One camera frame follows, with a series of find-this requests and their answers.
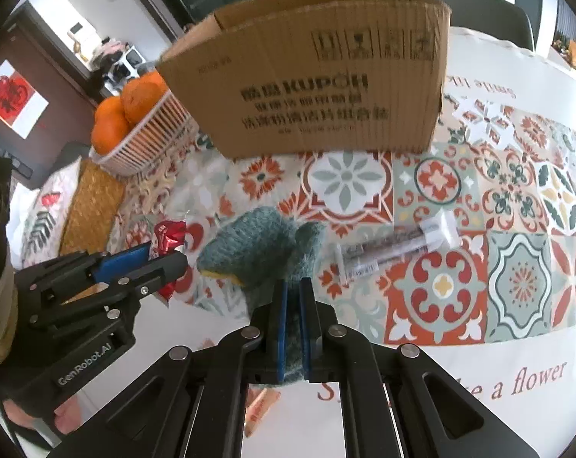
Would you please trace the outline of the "orange biscuit packet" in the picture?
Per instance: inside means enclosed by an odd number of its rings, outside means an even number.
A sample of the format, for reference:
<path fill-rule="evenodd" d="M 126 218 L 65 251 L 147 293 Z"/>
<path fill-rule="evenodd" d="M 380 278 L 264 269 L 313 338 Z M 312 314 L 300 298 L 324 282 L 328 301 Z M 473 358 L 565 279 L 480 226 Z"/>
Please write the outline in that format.
<path fill-rule="evenodd" d="M 243 433 L 245 437 L 251 437 L 260 425 L 261 421 L 275 403 L 281 398 L 281 392 L 268 388 L 249 388 L 246 400 L 245 427 Z"/>

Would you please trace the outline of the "red candy wrapper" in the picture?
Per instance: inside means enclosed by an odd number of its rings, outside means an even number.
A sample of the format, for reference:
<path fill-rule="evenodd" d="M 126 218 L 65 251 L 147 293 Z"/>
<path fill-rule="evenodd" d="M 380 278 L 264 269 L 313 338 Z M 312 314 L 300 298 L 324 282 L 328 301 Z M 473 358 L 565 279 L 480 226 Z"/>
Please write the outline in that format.
<path fill-rule="evenodd" d="M 150 247 L 150 258 L 160 258 L 173 252 L 183 253 L 183 245 L 186 243 L 187 225 L 184 221 L 163 220 L 154 227 L 153 244 Z M 179 280 L 182 280 L 189 266 L 184 265 L 177 278 L 163 286 L 157 295 L 166 303 L 176 292 Z"/>

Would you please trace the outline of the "green knitted plush toy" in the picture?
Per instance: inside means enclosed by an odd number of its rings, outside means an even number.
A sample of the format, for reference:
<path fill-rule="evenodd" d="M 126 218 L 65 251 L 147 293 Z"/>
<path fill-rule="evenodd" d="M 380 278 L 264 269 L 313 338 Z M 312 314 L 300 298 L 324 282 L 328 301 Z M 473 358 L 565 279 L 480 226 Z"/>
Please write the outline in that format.
<path fill-rule="evenodd" d="M 197 269 L 236 280 L 248 314 L 272 302 L 275 284 L 288 287 L 287 345 L 283 385 L 304 378 L 297 295 L 304 278 L 315 272 L 325 240 L 325 225 L 298 223 L 272 207 L 258 207 L 224 226 L 197 258 Z"/>

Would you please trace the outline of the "floral patterned cloth cover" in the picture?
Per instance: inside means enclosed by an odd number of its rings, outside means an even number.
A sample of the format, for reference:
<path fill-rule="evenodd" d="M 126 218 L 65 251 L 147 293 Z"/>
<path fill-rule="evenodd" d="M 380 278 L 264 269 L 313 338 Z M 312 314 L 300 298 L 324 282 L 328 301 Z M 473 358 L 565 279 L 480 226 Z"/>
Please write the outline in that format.
<path fill-rule="evenodd" d="M 54 172 L 43 184 L 24 224 L 21 267 L 50 261 L 60 254 L 73 198 L 79 184 L 82 157 Z"/>

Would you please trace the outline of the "clear wrapped pen packet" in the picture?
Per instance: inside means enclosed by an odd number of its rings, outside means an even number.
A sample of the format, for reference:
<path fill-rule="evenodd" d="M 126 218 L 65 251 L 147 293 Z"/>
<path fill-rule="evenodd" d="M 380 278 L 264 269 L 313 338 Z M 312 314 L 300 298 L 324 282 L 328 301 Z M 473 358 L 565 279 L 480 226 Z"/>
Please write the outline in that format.
<path fill-rule="evenodd" d="M 335 260 L 341 283 L 380 272 L 396 261 L 460 244 L 457 219 L 451 211 L 439 211 L 417 226 L 368 241 L 336 245 Z"/>

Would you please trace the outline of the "orange left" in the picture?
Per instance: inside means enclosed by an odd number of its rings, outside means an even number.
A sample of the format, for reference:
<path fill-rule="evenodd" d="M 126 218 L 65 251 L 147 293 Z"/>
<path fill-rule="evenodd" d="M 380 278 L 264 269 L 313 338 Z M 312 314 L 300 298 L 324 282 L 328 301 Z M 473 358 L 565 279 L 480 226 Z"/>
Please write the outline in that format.
<path fill-rule="evenodd" d="M 123 114 L 110 112 L 99 116 L 92 128 L 92 147 L 99 155 L 107 155 L 129 132 L 130 124 Z"/>

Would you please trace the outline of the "orange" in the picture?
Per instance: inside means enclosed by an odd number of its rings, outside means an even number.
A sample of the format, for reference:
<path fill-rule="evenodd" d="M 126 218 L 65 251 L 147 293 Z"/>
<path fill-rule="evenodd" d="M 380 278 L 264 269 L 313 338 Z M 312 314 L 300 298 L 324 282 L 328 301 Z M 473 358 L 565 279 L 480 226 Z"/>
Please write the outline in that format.
<path fill-rule="evenodd" d="M 161 77 L 160 73 L 157 72 L 157 70 L 149 71 L 144 76 L 142 76 L 141 79 L 146 81 L 146 83 L 155 84 L 164 90 L 167 89 L 167 84 Z"/>
<path fill-rule="evenodd" d="M 129 80 L 121 91 L 121 104 L 125 119 L 132 126 L 136 126 L 156 106 L 167 89 L 146 83 L 141 77 Z"/>
<path fill-rule="evenodd" d="M 121 98 L 119 96 L 110 96 L 100 102 L 95 112 L 95 121 L 98 122 L 100 118 L 111 115 L 124 115 L 122 109 Z"/>
<path fill-rule="evenodd" d="M 99 116 L 92 128 L 92 147 L 99 155 L 107 155 L 129 132 L 130 124 L 123 114 L 110 112 Z"/>

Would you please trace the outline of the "orange right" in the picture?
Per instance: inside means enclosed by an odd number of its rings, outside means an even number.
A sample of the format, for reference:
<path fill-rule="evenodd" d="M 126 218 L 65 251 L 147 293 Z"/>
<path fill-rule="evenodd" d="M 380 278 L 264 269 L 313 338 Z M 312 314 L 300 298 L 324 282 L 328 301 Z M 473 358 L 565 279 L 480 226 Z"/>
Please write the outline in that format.
<path fill-rule="evenodd" d="M 119 96 L 110 96 L 100 102 L 95 112 L 95 121 L 98 122 L 100 118 L 111 115 L 124 115 L 122 109 L 121 98 Z"/>

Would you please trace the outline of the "white fruit basket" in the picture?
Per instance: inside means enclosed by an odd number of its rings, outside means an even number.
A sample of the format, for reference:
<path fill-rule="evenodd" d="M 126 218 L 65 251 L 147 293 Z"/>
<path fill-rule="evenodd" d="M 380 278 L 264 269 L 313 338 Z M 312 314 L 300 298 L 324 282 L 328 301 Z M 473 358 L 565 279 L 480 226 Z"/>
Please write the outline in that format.
<path fill-rule="evenodd" d="M 192 125 L 192 116 L 168 90 L 151 111 L 108 154 L 89 149 L 89 158 L 109 174 L 131 177 L 148 168 Z"/>

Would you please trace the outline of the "patterned tile table runner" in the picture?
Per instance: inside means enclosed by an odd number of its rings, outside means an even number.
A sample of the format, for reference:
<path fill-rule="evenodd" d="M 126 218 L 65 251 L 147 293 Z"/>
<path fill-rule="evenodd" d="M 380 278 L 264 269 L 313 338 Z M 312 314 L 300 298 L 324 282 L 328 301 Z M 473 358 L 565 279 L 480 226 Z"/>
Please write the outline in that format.
<path fill-rule="evenodd" d="M 576 130 L 509 105 L 447 97 L 422 154 L 308 152 L 231 160 L 195 127 L 125 190 L 108 247 L 187 224 L 197 258 L 254 208 L 325 227 L 312 281 L 339 318 L 388 344 L 519 340 L 576 325 Z M 352 244 L 455 215 L 461 243 L 343 282 Z"/>

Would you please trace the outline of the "red fu poster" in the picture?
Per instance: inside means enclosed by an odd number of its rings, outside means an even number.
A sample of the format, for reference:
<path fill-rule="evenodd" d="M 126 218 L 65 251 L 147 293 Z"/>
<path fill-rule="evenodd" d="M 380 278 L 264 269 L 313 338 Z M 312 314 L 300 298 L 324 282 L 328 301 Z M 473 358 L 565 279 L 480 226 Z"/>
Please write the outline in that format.
<path fill-rule="evenodd" d="M 0 64 L 0 121 L 26 140 L 49 101 L 8 61 Z"/>

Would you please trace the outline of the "orange front centre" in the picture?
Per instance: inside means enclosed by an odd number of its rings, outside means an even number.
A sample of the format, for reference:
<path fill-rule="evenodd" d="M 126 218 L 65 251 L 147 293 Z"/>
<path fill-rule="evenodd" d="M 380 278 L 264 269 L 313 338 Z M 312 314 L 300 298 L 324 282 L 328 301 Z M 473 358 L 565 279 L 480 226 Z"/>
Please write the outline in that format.
<path fill-rule="evenodd" d="M 167 89 L 146 83 L 141 77 L 129 80 L 121 91 L 121 104 L 125 119 L 132 126 L 136 126 L 156 106 Z"/>

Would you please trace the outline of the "white shoe rack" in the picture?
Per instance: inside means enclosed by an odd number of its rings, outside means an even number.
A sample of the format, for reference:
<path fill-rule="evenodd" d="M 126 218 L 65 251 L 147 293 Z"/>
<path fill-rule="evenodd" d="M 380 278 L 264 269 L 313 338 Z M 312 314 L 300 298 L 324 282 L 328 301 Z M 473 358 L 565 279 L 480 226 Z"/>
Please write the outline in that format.
<path fill-rule="evenodd" d="M 138 67 L 144 63 L 143 56 L 132 45 L 106 53 L 101 62 L 105 79 L 116 88 L 139 77 Z"/>

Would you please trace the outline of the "orange top back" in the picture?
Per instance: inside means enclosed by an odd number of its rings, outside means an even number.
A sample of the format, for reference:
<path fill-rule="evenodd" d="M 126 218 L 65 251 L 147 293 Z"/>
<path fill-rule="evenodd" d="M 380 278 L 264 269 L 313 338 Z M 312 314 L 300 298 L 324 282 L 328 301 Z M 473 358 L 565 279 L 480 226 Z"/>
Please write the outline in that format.
<path fill-rule="evenodd" d="M 167 84 L 161 77 L 160 73 L 157 72 L 157 70 L 149 71 L 144 76 L 142 76 L 141 79 L 146 81 L 146 83 L 155 84 L 164 90 L 167 89 Z"/>

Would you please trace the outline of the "brown entrance door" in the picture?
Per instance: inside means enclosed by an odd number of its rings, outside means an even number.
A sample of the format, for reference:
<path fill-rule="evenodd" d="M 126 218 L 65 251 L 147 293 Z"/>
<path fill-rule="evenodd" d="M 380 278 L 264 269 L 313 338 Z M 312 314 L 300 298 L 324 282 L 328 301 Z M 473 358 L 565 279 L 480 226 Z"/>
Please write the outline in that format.
<path fill-rule="evenodd" d="M 0 156 L 29 189 L 87 156 L 98 103 L 88 69 L 30 3 L 0 28 Z"/>

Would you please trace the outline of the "brown cardboard box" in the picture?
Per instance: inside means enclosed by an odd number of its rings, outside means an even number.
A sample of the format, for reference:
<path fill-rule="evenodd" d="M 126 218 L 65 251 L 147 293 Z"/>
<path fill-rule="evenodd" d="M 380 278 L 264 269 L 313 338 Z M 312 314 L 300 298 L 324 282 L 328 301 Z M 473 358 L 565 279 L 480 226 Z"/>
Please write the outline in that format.
<path fill-rule="evenodd" d="M 451 9 L 442 0 L 240 0 L 160 75 L 224 156 L 429 148 Z"/>

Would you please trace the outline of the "dark chair right back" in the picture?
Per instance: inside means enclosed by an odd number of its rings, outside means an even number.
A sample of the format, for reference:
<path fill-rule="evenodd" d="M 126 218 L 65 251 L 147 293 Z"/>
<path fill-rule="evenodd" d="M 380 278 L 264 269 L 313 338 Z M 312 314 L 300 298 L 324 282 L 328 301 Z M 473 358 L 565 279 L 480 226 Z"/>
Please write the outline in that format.
<path fill-rule="evenodd" d="M 442 0 L 451 8 L 451 26 L 467 28 L 534 50 L 530 20 L 505 0 Z"/>

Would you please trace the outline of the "wall intercom panel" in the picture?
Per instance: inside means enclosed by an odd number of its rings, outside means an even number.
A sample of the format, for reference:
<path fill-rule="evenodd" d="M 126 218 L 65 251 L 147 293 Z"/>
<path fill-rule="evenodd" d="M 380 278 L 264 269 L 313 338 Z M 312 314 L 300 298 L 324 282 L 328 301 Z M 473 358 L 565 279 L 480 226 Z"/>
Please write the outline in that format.
<path fill-rule="evenodd" d="M 80 23 L 76 23 L 75 25 L 73 25 L 73 26 L 70 28 L 70 32 L 73 33 L 73 34 L 76 34 L 76 33 L 78 33 L 82 28 L 83 28 L 83 26 L 82 26 Z"/>

